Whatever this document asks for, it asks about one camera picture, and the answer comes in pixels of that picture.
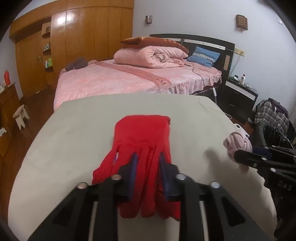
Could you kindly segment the pink knotted sock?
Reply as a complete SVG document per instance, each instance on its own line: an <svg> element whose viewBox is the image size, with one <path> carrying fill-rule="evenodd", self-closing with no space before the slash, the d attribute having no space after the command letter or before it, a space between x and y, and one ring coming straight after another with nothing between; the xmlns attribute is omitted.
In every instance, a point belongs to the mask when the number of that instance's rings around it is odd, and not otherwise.
<svg viewBox="0 0 296 241"><path fill-rule="evenodd" d="M234 154L238 150L243 150L250 153L252 152L252 145L247 136L239 131L232 132L228 137L225 138L223 145L227 149L229 159L239 166L242 174L246 174L249 171L249 167L236 162L234 160Z"/></svg>

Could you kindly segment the red gloves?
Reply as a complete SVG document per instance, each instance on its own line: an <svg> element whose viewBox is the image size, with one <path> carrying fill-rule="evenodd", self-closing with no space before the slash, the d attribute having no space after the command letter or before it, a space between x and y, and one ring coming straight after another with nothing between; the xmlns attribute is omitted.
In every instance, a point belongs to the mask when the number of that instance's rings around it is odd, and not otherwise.
<svg viewBox="0 0 296 241"><path fill-rule="evenodd" d="M139 213L149 218L157 213L164 219L180 219L180 203L165 200L159 168L160 154L171 163L170 121L162 115L129 115L115 125L112 149L93 171L92 183L101 183L116 174L137 154L132 198L119 206L122 218L134 218Z"/></svg>

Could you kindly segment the black trash bin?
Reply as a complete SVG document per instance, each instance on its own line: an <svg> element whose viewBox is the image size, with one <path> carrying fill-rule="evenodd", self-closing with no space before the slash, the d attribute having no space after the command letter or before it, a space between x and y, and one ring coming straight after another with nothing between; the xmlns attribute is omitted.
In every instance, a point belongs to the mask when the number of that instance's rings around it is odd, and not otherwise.
<svg viewBox="0 0 296 241"><path fill-rule="evenodd" d="M295 129L289 126L287 134L282 134L278 128L269 126L265 123L258 123L255 125L249 140L253 146L256 147L282 147L294 149L292 142L295 138Z"/></svg>

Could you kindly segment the plaid cloth pile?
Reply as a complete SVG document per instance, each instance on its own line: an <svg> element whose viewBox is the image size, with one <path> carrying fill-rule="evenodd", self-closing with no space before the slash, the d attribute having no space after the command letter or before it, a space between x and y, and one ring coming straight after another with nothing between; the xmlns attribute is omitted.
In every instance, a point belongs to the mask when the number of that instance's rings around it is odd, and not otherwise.
<svg viewBox="0 0 296 241"><path fill-rule="evenodd" d="M254 123L265 123L277 128L278 131L285 136L287 135L290 126L288 111L279 102L272 98L262 100L255 107Z"/></svg>

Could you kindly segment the black white nightstand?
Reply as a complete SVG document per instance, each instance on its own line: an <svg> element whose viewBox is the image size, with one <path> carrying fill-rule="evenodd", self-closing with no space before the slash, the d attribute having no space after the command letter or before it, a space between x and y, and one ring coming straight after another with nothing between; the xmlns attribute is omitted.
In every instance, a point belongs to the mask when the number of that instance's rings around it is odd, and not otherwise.
<svg viewBox="0 0 296 241"><path fill-rule="evenodd" d="M258 94L255 90L229 77L223 84L218 94L218 106L226 114L242 123L252 116L252 109L257 100Z"/></svg>

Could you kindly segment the white lotion bottle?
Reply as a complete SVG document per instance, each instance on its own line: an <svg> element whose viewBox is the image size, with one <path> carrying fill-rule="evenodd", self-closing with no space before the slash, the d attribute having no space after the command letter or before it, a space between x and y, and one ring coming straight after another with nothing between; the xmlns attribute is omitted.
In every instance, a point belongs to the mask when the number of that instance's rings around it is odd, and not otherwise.
<svg viewBox="0 0 296 241"><path fill-rule="evenodd" d="M241 76L241 79L240 79L240 84L241 85L244 85L245 84L245 80L246 80L246 77L245 77L245 74L243 74L242 76Z"/></svg>

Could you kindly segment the blue pillow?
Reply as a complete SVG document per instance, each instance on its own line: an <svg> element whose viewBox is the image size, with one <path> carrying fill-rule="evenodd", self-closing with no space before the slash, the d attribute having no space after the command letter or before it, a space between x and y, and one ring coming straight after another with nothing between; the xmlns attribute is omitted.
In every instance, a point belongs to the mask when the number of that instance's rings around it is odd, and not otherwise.
<svg viewBox="0 0 296 241"><path fill-rule="evenodd" d="M187 58L187 61L198 63L200 65L210 68L214 65L214 63L218 60L219 57L220 53L197 46L192 55Z"/></svg>

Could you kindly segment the pink bed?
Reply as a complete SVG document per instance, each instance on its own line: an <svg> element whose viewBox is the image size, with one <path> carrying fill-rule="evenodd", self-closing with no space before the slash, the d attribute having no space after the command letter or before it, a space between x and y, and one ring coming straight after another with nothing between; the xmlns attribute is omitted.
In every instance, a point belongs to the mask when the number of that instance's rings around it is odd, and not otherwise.
<svg viewBox="0 0 296 241"><path fill-rule="evenodd" d="M84 68L60 72L54 109L63 102L96 95L135 92L192 95L221 83L220 70L195 63L156 69L119 65L114 60L92 60Z"/></svg>

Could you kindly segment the folded pink quilt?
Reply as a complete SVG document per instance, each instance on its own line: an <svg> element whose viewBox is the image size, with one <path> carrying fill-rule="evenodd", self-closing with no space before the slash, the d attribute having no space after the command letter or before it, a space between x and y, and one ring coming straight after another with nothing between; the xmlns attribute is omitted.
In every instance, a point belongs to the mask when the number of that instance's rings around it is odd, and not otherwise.
<svg viewBox="0 0 296 241"><path fill-rule="evenodd" d="M140 49L121 48L114 54L116 64L146 68L183 67L188 54L176 47L147 46Z"/></svg>

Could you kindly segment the red thermos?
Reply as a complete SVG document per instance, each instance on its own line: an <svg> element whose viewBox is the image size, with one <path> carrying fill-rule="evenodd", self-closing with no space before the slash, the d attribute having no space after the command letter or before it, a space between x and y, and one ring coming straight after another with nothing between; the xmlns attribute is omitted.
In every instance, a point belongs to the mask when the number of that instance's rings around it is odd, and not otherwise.
<svg viewBox="0 0 296 241"><path fill-rule="evenodd" d="M4 72L4 82L5 82L6 86L9 86L11 84L10 75L9 75L8 70L5 70L5 72Z"/></svg>

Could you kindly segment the grey slippers on bed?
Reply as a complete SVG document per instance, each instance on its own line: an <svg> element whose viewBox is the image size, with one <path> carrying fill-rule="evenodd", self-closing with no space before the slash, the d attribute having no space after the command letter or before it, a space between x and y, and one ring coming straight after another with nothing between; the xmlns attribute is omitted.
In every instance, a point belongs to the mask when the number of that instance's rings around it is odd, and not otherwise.
<svg viewBox="0 0 296 241"><path fill-rule="evenodd" d="M70 71L72 69L81 69L88 66L88 62L83 58L83 57L79 57L77 60L75 60L74 62L69 63L66 67L65 70L66 71Z"/></svg>

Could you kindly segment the wooden wardrobe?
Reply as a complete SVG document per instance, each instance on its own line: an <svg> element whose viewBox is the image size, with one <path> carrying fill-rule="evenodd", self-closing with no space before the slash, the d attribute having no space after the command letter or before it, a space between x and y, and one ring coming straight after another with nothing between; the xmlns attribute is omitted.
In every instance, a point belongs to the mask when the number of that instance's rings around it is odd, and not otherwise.
<svg viewBox="0 0 296 241"><path fill-rule="evenodd" d="M111 59L132 36L133 1L53 1L11 24L24 98L55 88L62 68L78 57Z"/></svg>

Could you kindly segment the wall power outlet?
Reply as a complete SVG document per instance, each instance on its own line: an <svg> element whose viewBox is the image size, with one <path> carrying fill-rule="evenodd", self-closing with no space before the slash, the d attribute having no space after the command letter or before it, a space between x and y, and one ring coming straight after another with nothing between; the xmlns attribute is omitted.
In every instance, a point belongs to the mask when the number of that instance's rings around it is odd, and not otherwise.
<svg viewBox="0 0 296 241"><path fill-rule="evenodd" d="M241 49L238 49L238 48L235 48L234 49L234 53L237 54L237 55L240 55L242 57L245 56L245 51L244 50L241 50Z"/></svg>

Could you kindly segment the brown wall ornament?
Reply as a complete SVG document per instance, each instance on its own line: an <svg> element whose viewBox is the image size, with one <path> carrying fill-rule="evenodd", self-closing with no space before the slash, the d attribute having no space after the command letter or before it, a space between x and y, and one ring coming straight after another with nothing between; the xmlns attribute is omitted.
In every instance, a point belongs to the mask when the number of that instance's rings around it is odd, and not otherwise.
<svg viewBox="0 0 296 241"><path fill-rule="evenodd" d="M236 27L243 30L247 31L248 30L248 19L243 16L243 15L236 15L235 16L236 20Z"/></svg>

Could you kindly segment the wall switch box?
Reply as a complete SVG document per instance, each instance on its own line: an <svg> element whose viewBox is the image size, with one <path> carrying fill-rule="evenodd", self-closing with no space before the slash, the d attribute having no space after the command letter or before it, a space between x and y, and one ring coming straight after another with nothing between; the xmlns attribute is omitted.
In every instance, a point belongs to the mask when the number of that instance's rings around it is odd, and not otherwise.
<svg viewBox="0 0 296 241"><path fill-rule="evenodd" d="M152 15L147 15L145 16L145 23L147 25L151 24L152 23Z"/></svg>

